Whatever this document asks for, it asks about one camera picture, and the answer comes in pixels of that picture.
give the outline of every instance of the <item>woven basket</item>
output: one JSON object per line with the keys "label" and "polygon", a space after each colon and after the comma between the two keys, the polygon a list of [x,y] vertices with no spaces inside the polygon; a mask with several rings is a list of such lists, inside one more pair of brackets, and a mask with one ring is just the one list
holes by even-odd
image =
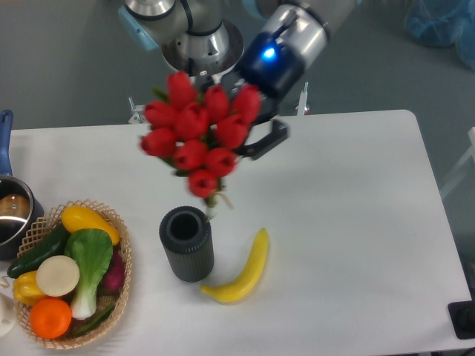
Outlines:
{"label": "woven basket", "polygon": [[[76,337],[68,338],[67,336],[61,336],[54,340],[47,340],[37,337],[30,327],[29,317],[31,306],[27,306],[23,303],[15,301],[15,310],[16,317],[19,321],[19,325],[24,329],[28,334],[30,339],[35,340],[35,342],[44,345],[48,349],[72,349],[75,347],[86,345],[98,337],[103,336],[119,319],[122,315],[125,304],[128,299],[128,290],[131,282],[131,268],[132,268],[132,257],[131,257],[131,245],[128,238],[127,228],[124,225],[122,219],[117,214],[115,210],[110,209],[108,206],[93,202],[90,200],[86,201],[76,201],[76,202],[67,202],[65,205],[60,205],[57,208],[51,209],[51,211],[45,215],[45,217],[40,217],[36,222],[31,226],[31,229],[27,231],[26,237],[23,238],[22,246],[18,253],[18,257],[23,256],[27,251],[32,249],[41,239],[46,237],[48,233],[53,230],[53,228],[61,221],[61,214],[66,207],[71,205],[82,205],[92,208],[102,217],[104,217],[116,230],[119,232],[121,237],[119,243],[119,253],[125,264],[125,281],[124,286],[120,291],[112,293],[105,288],[99,285],[97,289],[97,312],[103,310],[107,305],[114,302],[115,307],[112,313],[109,315],[108,319],[103,323],[99,324],[94,330],[91,330],[87,334]],[[88,320],[74,320],[74,325],[81,325],[82,323],[87,323]]]}

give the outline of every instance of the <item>tulip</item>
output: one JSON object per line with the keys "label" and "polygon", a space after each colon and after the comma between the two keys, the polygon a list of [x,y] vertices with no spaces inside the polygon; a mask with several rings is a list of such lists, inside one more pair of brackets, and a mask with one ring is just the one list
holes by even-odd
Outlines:
{"label": "tulip", "polygon": [[203,165],[208,146],[197,139],[186,141],[173,156],[175,167],[191,171]]}
{"label": "tulip", "polygon": [[154,100],[145,106],[143,114],[154,128],[173,128],[178,111],[164,102]]}
{"label": "tulip", "polygon": [[166,86],[168,88],[168,100],[171,106],[178,110],[196,100],[198,96],[198,92],[190,82],[188,74],[183,70],[167,76]]}
{"label": "tulip", "polygon": [[140,147],[150,156],[173,156],[177,147],[177,135],[169,128],[158,128],[142,137]]}
{"label": "tulip", "polygon": [[236,110],[243,122],[252,124],[261,109],[259,88],[255,85],[245,85],[232,101],[231,109]]}
{"label": "tulip", "polygon": [[249,125],[239,114],[234,114],[218,122],[214,135],[224,148],[232,150],[241,146],[249,134]]}
{"label": "tulip", "polygon": [[221,85],[215,85],[205,92],[205,106],[209,112],[210,123],[217,124],[229,113],[229,99]]}
{"label": "tulip", "polygon": [[225,148],[213,148],[206,154],[205,165],[216,177],[225,177],[236,166],[236,155]]}
{"label": "tulip", "polygon": [[208,126],[208,111],[200,107],[196,102],[192,102],[178,114],[175,131],[178,137],[185,142],[206,134]]}
{"label": "tulip", "polygon": [[206,169],[198,169],[190,173],[188,177],[190,192],[199,198],[207,198],[217,189],[217,180]]}

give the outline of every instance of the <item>bok choy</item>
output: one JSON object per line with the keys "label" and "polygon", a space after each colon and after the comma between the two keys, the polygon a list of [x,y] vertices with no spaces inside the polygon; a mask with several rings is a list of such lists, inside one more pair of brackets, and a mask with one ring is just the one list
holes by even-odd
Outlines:
{"label": "bok choy", "polygon": [[96,311],[96,292],[112,258],[109,235],[96,228],[82,229],[69,237],[65,255],[79,267],[79,282],[71,302],[74,319],[87,319]]}

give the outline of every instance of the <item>yellow squash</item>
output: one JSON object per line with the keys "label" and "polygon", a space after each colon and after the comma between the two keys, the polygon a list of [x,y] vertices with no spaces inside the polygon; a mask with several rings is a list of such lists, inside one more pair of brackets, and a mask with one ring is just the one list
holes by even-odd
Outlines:
{"label": "yellow squash", "polygon": [[47,297],[36,283],[36,271],[24,273],[13,281],[13,296],[28,306],[34,306],[36,302]]}
{"label": "yellow squash", "polygon": [[61,221],[66,230],[72,234],[84,228],[97,228],[108,233],[112,240],[112,245],[116,245],[120,241],[120,235],[115,227],[105,221],[97,212],[86,206],[68,206],[62,213]]}
{"label": "yellow squash", "polygon": [[254,238],[246,266],[235,280],[221,286],[202,285],[200,290],[220,303],[233,303],[244,298],[261,278],[266,264],[269,235],[265,228],[259,230]]}

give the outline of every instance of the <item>orange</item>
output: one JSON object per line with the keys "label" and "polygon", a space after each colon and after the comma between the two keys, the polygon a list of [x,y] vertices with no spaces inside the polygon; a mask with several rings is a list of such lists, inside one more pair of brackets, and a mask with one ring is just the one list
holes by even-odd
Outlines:
{"label": "orange", "polygon": [[30,311],[31,329],[36,336],[43,339],[54,339],[63,335],[71,320],[71,308],[58,298],[40,300]]}

